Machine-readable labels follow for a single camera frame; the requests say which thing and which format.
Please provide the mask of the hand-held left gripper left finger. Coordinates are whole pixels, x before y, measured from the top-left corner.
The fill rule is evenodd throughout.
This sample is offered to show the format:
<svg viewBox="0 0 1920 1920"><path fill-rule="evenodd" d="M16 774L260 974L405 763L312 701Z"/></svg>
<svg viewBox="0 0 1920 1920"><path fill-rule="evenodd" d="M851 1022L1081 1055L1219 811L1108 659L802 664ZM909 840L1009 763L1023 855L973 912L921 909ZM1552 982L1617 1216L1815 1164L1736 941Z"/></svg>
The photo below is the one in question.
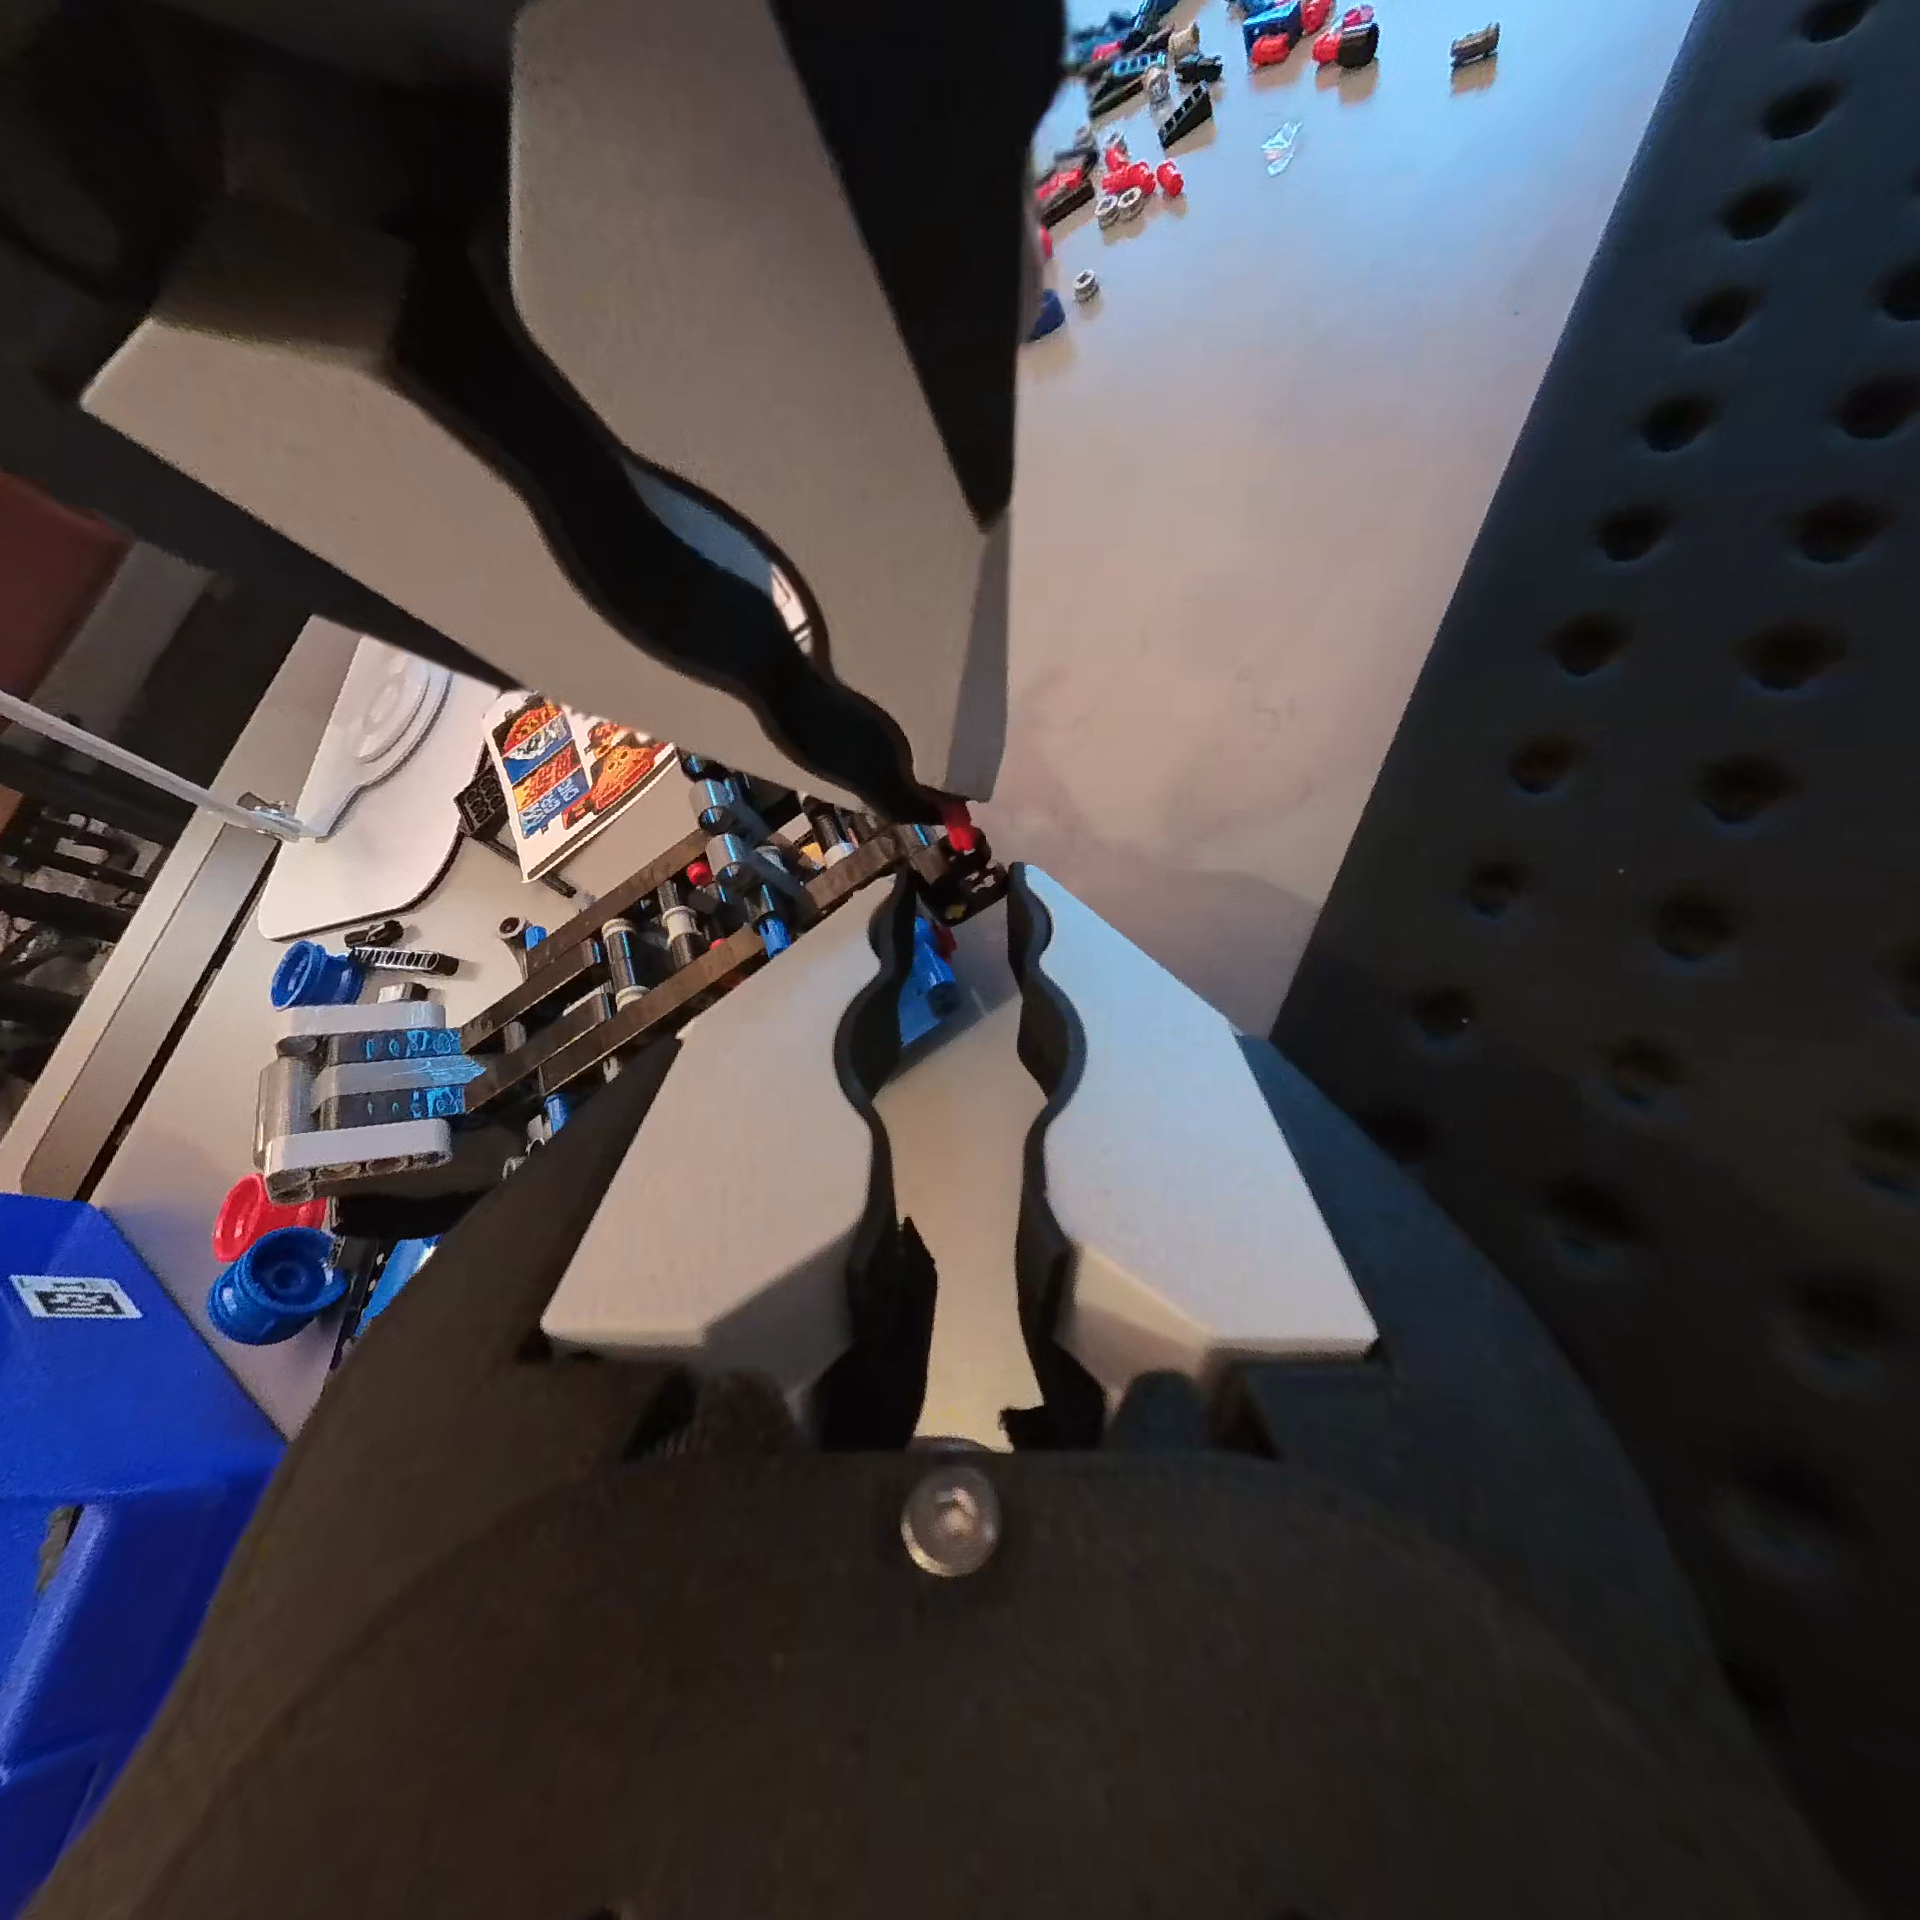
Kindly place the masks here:
<svg viewBox="0 0 1920 1920"><path fill-rule="evenodd" d="M680 1032L545 1308L556 1348L755 1376L831 1449L913 1440L938 1267L876 1095L920 924L913 879L876 879Z"/></svg>

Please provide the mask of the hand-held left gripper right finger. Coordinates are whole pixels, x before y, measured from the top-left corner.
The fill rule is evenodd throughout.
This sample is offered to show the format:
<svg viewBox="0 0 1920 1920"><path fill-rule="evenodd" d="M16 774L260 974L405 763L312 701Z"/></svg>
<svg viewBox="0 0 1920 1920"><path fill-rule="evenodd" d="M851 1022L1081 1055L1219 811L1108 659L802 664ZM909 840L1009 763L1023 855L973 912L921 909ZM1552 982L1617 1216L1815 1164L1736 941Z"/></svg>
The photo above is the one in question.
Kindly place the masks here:
<svg viewBox="0 0 1920 1920"><path fill-rule="evenodd" d="M1015 1294L1041 1400L1015 1449L1095 1449L1138 1380L1364 1360L1376 1318L1236 1025L1041 867L1009 870L1023 1147Z"/></svg>

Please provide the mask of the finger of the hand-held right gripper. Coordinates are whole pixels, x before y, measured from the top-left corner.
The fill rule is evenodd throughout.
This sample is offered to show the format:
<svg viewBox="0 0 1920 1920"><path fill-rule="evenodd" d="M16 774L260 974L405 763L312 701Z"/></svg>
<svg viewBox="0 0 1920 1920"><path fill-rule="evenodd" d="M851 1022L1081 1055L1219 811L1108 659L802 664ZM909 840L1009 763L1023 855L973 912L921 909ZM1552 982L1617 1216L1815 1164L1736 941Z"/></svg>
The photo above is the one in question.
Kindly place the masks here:
<svg viewBox="0 0 1920 1920"><path fill-rule="evenodd" d="M770 4L529 4L512 296L632 455L808 589L908 773L992 795L1009 537L984 528Z"/></svg>
<svg viewBox="0 0 1920 1920"><path fill-rule="evenodd" d="M500 687L923 809L895 724L648 502L468 268L183 268L82 408Z"/></svg>

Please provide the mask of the black toy vehicle chassis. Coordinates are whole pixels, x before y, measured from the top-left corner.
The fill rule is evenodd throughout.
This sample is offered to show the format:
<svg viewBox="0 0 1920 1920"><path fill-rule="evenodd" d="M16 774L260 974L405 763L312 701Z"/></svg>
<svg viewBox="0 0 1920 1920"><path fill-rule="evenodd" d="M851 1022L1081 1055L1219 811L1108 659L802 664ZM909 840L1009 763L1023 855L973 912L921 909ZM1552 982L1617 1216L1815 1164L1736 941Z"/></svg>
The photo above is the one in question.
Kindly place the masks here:
<svg viewBox="0 0 1920 1920"><path fill-rule="evenodd" d="M711 758L687 758L695 831L570 920L505 919L509 989L456 1024L450 976L373 974L357 1004L282 1014L258 1077L253 1171L279 1203L450 1180L488 1133L551 1139L648 1039L788 953L876 879L920 897L903 1004L944 1005L953 933L1000 900L1005 868L976 828L890 822Z"/></svg>

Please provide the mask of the pile of small toy pieces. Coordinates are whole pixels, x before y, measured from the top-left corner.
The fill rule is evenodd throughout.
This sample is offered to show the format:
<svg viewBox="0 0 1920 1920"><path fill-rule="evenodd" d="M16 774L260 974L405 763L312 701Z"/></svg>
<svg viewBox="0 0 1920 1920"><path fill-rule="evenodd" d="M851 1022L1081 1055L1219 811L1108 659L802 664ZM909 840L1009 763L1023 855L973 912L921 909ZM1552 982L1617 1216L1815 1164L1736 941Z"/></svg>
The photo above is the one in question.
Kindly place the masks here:
<svg viewBox="0 0 1920 1920"><path fill-rule="evenodd" d="M1177 4L1125 54L1115 31L1067 68L1041 135L1041 318L1023 369L1084 379L1136 365L1251 363L1245 387L1301 365L1362 382L1396 337L1418 4ZM1304 124L1268 176L1263 142Z"/></svg>

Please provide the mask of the blue and black toy block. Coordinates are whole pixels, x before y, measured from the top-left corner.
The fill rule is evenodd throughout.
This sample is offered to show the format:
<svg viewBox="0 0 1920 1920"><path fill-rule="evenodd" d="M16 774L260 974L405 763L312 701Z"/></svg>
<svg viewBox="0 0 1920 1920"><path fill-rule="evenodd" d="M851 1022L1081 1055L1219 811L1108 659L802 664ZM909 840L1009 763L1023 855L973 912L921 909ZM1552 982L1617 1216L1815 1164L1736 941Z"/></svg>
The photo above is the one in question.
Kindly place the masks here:
<svg viewBox="0 0 1920 1920"><path fill-rule="evenodd" d="M412 1236L399 1238L392 1248L378 1254L365 1281L357 1281L357 1289L348 1296L339 1335L341 1348L349 1348L373 1328L378 1317L399 1300L440 1246L441 1236Z"/></svg>

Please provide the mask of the colourful sticker sheet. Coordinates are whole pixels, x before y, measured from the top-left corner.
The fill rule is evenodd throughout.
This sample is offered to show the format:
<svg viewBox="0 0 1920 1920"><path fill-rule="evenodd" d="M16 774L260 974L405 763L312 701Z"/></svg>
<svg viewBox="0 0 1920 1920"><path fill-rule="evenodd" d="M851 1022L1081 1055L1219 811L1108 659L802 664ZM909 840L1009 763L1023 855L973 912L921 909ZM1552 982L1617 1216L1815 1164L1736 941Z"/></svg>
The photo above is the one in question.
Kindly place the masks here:
<svg viewBox="0 0 1920 1920"><path fill-rule="evenodd" d="M491 701L484 744L527 881L554 876L628 801L682 771L669 741L523 687Z"/></svg>

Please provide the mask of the white stand base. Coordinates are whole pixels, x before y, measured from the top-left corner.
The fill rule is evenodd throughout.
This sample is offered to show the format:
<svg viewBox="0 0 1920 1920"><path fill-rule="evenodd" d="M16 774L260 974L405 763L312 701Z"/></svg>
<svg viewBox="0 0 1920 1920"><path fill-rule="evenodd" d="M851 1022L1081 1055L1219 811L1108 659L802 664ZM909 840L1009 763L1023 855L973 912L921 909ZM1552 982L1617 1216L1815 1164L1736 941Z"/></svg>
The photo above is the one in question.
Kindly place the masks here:
<svg viewBox="0 0 1920 1920"><path fill-rule="evenodd" d="M399 917L440 884L461 838L495 689L359 638L306 773L257 927L296 941Z"/></svg>

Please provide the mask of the red toy wheel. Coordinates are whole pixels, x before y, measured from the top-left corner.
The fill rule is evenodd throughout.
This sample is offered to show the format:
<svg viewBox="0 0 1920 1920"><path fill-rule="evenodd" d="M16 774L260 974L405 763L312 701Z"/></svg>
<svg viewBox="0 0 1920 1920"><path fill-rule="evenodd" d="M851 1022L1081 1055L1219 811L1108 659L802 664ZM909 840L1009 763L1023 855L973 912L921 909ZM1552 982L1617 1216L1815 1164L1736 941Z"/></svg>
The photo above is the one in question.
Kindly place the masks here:
<svg viewBox="0 0 1920 1920"><path fill-rule="evenodd" d="M330 1224L330 1199L306 1198L301 1203L279 1203L272 1198L266 1177L251 1171L239 1180L225 1195L212 1224L211 1252L216 1261L231 1264L251 1246L274 1232L315 1230Z"/></svg>

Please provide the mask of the black perforated board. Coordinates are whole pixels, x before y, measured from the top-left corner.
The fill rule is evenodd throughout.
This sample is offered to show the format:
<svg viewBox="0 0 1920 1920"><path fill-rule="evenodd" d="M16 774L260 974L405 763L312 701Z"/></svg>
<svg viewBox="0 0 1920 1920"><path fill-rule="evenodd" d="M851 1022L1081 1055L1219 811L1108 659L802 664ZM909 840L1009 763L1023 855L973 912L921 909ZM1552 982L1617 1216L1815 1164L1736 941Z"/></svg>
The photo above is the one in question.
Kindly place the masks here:
<svg viewBox="0 0 1920 1920"><path fill-rule="evenodd" d="M1919 4L1704 4L1276 1041L1515 1281L1916 1916Z"/></svg>

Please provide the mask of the blue plastic bin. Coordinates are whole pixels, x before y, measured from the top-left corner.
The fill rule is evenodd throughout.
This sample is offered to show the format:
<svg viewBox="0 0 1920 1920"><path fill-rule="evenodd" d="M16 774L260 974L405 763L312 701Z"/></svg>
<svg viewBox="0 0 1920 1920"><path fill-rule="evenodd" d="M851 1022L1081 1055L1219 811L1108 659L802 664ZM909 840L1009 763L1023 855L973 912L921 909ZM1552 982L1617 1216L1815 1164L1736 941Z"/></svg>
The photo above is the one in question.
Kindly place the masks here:
<svg viewBox="0 0 1920 1920"><path fill-rule="evenodd" d="M154 1724L282 1453L104 1212L5 1195L5 1916Z"/></svg>

